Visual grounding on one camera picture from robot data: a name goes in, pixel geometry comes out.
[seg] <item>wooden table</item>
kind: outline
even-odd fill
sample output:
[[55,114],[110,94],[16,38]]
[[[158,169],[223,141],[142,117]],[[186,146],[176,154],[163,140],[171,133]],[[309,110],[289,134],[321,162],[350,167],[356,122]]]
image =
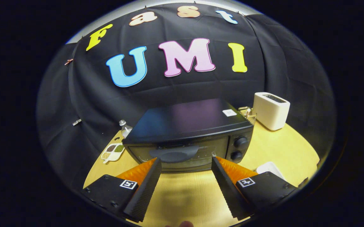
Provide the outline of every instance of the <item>wooden table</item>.
[[[119,131],[109,144],[119,143],[122,139]],[[270,131],[256,122],[248,151],[239,165],[254,170],[268,161],[279,168],[287,182],[297,187],[305,178],[311,178],[315,174],[319,157],[314,148],[288,124],[277,131]],[[85,179],[84,187],[104,174],[117,176],[137,165],[127,151],[123,152],[118,161],[106,164],[103,164],[99,156]],[[185,220],[191,221],[195,227],[222,227],[246,219],[238,221],[232,218],[211,170],[163,173],[159,177],[144,221],[138,225],[178,227]]]

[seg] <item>white label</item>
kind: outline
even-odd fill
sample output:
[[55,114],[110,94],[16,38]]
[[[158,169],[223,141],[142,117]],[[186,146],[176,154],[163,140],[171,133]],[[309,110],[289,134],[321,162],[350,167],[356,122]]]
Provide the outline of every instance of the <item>white label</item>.
[[128,181],[125,180],[122,182],[122,184],[120,184],[120,187],[125,187],[128,189],[133,189],[136,186],[137,182],[136,181]]
[[234,112],[232,109],[224,109],[223,110],[223,113],[227,117],[231,117],[231,116],[235,116],[236,115],[236,112]]
[[242,186],[242,187],[247,187],[247,186],[250,186],[250,185],[253,185],[255,184],[255,182],[251,179],[251,178],[245,178],[245,179],[242,179],[242,180],[239,180],[238,183]]

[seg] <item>pink letter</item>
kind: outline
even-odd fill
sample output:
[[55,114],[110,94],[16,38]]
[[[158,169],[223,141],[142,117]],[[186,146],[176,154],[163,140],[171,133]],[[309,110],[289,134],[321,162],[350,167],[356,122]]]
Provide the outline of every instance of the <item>pink letter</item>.
[[197,72],[208,72],[215,69],[211,63],[210,53],[208,52],[208,44],[210,40],[205,38],[197,38],[192,40],[189,50],[183,49],[177,42],[168,41],[161,43],[158,48],[164,50],[167,62],[167,70],[164,72],[166,77],[177,76],[182,70],[176,67],[178,61],[186,72],[190,72],[193,60],[196,57],[195,70]]

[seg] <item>oven door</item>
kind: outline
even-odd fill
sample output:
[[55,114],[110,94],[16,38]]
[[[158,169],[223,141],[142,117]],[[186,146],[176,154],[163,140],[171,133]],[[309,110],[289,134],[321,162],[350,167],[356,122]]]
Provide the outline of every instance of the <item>oven door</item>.
[[140,162],[162,158],[162,172],[193,172],[209,170],[213,156],[225,158],[227,145],[228,136],[224,136],[178,147],[130,146],[129,149]]

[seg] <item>oven door handle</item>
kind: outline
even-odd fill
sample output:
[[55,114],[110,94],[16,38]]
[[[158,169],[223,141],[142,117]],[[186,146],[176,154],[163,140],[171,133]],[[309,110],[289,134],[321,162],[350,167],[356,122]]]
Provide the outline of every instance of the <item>oven door handle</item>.
[[152,157],[160,158],[162,162],[177,163],[191,159],[196,155],[199,146],[189,146],[183,148],[157,149],[149,151]]

